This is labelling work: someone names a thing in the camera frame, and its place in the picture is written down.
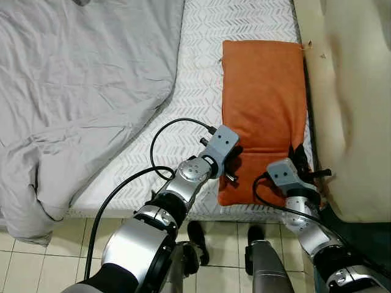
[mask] black wire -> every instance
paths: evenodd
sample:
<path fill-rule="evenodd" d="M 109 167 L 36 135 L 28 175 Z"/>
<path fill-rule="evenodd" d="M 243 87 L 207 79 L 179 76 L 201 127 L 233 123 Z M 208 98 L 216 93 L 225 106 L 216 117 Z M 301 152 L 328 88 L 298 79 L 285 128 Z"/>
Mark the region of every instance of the black wire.
<path fill-rule="evenodd" d="M 331 227 L 329 227 L 328 225 L 326 225 L 325 223 L 323 223 L 320 219 L 316 218 L 316 217 L 313 217 L 311 215 L 307 215 L 303 212 L 298 212 L 298 211 L 295 211 L 294 209 L 288 209 L 288 208 L 285 208 L 285 207 L 282 207 L 282 206 L 276 206 L 275 204 L 272 204 L 266 200 L 264 200 L 262 197 L 260 197 L 257 193 L 257 184 L 258 182 L 261 180 L 261 179 L 268 179 L 269 178 L 269 174 L 268 172 L 264 172 L 264 174 L 262 174 L 261 176 L 258 176 L 256 177 L 256 179 L 254 180 L 253 184 L 252 184 L 252 193 L 254 194 L 254 196 L 257 198 L 257 200 L 259 200 L 260 202 L 262 202 L 264 205 L 266 206 L 270 206 L 271 208 L 274 208 L 274 209 L 278 209 L 280 211 L 284 211 L 284 212 L 290 212 L 292 214 L 296 214 L 296 215 L 300 215 L 301 217 L 305 217 L 311 221 L 314 221 L 316 222 L 317 224 L 325 227 L 326 229 L 328 229 L 329 231 L 331 231 L 332 233 L 334 233 L 341 241 L 342 243 L 344 243 L 347 247 L 349 247 L 352 251 L 354 251 L 356 254 L 358 254 L 359 256 L 361 256 L 363 258 L 364 261 L 366 261 L 369 265 L 371 265 L 372 269 L 376 270 L 377 272 L 383 274 L 385 277 L 387 278 L 391 278 L 391 273 L 385 269 L 383 266 L 375 263 L 374 261 L 372 261 L 369 257 L 367 257 L 365 254 L 363 254 L 362 252 L 358 251 L 358 249 L 356 249 L 353 245 L 351 245 L 346 239 L 344 239 L 338 232 L 336 232 L 336 230 L 332 229 Z"/>
<path fill-rule="evenodd" d="M 210 129 L 212 128 L 211 126 L 205 124 L 204 122 L 198 121 L 196 119 L 191 119 L 191 118 L 178 118 L 178 119 L 174 119 L 174 120 L 168 122 L 166 125 L 164 125 L 162 128 L 159 129 L 159 131 L 155 134 L 155 136 L 152 139 L 151 147 L 150 147 L 150 150 L 149 150 L 149 156 L 150 156 L 152 167 L 155 167 L 155 162 L 153 160 L 153 147 L 155 146 L 156 139 L 158 138 L 159 134 L 163 130 L 165 130 L 170 125 L 172 125 L 172 124 L 174 124 L 176 122 L 179 122 L 179 121 L 190 121 L 190 122 L 197 123 L 198 125 L 201 125 L 201 126 L 207 128 L 207 130 L 209 130 L 209 132 L 211 131 Z M 162 173 L 160 173 L 157 170 L 156 170 L 156 173 L 159 175 L 160 178 L 162 178 L 164 180 L 171 180 L 172 179 L 172 178 L 169 178 L 169 177 L 165 177 Z"/>
<path fill-rule="evenodd" d="M 125 187 L 128 183 L 130 183 L 131 181 L 135 180 L 136 178 L 146 174 L 146 173 L 149 173 L 149 172 L 152 172 L 152 171 L 156 171 L 156 170 L 165 170 L 165 171 L 168 171 L 171 173 L 171 176 L 172 178 L 174 178 L 175 176 L 175 172 L 169 168 L 169 167 L 165 167 L 165 166 L 153 166 L 153 167 L 150 167 L 150 168 L 146 168 L 145 170 L 142 170 L 140 172 L 137 172 L 136 174 L 130 176 L 129 178 L 127 178 L 126 180 L 122 181 L 120 185 L 118 185 L 111 193 L 110 195 L 107 197 L 107 199 L 105 199 L 105 201 L 103 202 L 103 204 L 101 205 L 101 207 L 99 208 L 99 211 L 95 217 L 95 220 L 93 221 L 93 225 L 92 225 L 92 229 L 91 229 L 91 236 L 90 236 L 90 242 L 89 242 L 89 246 L 88 246 L 88 253 L 87 253 L 87 260 L 86 260 L 86 269 L 84 271 L 84 280 L 87 280 L 89 277 L 90 277 L 90 270 L 91 270 L 91 262 L 92 262 L 92 253 L 93 253 L 93 246 L 95 245 L 95 238 L 97 236 L 97 231 L 98 231 L 98 225 L 99 225 L 99 221 L 102 217 L 102 214 L 103 214 L 103 211 L 104 209 L 106 208 L 106 206 L 109 204 L 109 202 L 112 200 L 112 198 L 123 188 Z"/>
<path fill-rule="evenodd" d="M 298 212 L 298 211 L 295 211 L 294 209 L 288 209 L 288 208 L 285 208 L 283 206 L 277 206 L 275 204 L 272 204 L 266 200 L 264 200 L 262 197 L 260 197 L 257 193 L 257 184 L 258 182 L 261 180 L 261 179 L 267 179 L 269 176 L 268 172 L 264 172 L 264 174 L 262 174 L 261 176 L 258 176 L 255 180 L 254 180 L 254 183 L 252 184 L 252 193 L 255 195 L 255 197 L 257 198 L 257 200 L 259 200 L 260 202 L 262 202 L 263 204 L 267 205 L 267 206 L 270 206 L 271 208 L 274 208 L 274 209 L 279 209 L 280 211 L 284 211 L 284 212 L 290 212 L 292 214 L 296 214 L 296 215 L 300 215 L 302 217 L 305 217 L 307 219 L 310 219 L 320 225 L 323 225 L 321 223 L 321 221 L 316 218 L 316 217 L 313 217 L 311 215 L 307 215 L 303 212 Z"/>

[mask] mattress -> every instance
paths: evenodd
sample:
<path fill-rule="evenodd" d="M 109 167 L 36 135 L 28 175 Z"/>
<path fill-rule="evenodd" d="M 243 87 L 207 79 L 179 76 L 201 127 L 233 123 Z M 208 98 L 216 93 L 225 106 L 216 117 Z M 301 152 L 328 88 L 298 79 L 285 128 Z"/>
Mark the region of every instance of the mattress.
<path fill-rule="evenodd" d="M 75 192 L 172 93 L 185 0 L 0 5 L 0 207 L 47 244 Z"/>
<path fill-rule="evenodd" d="M 153 136 L 167 122 L 190 117 L 209 125 L 222 123 L 222 42 L 224 40 L 279 40 L 299 42 L 298 24 L 290 0 L 186 0 L 181 28 L 177 80 L 172 96 L 160 107 L 145 129 L 89 186 L 75 196 L 70 217 L 93 216 L 107 195 L 125 178 L 150 166 Z M 175 168 L 203 150 L 206 131 L 190 122 L 176 123 L 156 141 L 157 165 Z M 304 147 L 312 166 L 309 124 Z M 111 201 L 105 217 L 128 217 L 164 183 L 156 174 L 144 175 L 126 186 Z M 208 181 L 189 213 L 197 220 L 273 220 L 279 212 L 259 205 L 219 206 L 218 180 Z"/>

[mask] chevron pattern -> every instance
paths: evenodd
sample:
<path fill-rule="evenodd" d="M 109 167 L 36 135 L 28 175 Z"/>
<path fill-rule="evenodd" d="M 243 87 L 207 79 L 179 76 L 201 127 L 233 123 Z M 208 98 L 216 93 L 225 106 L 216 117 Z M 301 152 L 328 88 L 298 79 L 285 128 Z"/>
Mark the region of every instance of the chevron pattern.
<path fill-rule="evenodd" d="M 280 40 L 299 42 L 298 24 L 290 0 L 186 0 L 178 56 L 177 81 L 171 99 L 161 106 L 144 130 L 95 179 L 70 209 L 69 215 L 94 215 L 104 197 L 121 181 L 150 166 L 148 152 L 157 130 L 178 117 L 191 117 L 209 125 L 221 124 L 222 42 L 224 40 Z M 155 145 L 155 162 L 176 167 L 203 149 L 206 132 L 198 125 L 177 123 L 167 128 Z M 310 162 L 308 125 L 305 149 Z M 150 198 L 151 187 L 162 181 L 155 174 L 143 176 L 118 194 L 106 217 L 128 217 Z M 220 207 L 216 180 L 209 181 L 197 197 L 190 218 L 199 220 L 275 219 L 278 212 L 264 206 Z"/>

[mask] orange cushion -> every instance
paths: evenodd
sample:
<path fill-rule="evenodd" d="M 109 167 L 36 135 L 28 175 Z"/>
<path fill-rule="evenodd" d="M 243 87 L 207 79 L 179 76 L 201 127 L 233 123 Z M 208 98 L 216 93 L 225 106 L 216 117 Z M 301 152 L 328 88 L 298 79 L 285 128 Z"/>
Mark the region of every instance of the orange cushion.
<path fill-rule="evenodd" d="M 238 185 L 221 179 L 219 203 L 259 203 L 251 188 L 266 166 L 288 156 L 304 140 L 306 119 L 303 55 L 299 44 L 271 41 L 223 42 L 223 123 L 240 136 L 243 153 Z M 263 183 L 258 194 L 283 206 L 278 190 Z"/>

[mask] gray duvet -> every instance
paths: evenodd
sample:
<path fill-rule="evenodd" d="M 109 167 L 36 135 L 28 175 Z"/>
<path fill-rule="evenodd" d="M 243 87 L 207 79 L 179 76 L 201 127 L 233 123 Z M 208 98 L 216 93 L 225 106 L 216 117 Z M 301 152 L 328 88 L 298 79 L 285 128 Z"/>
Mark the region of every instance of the gray duvet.
<path fill-rule="evenodd" d="M 175 81 L 184 0 L 2 0 L 0 208 L 47 244 Z"/>

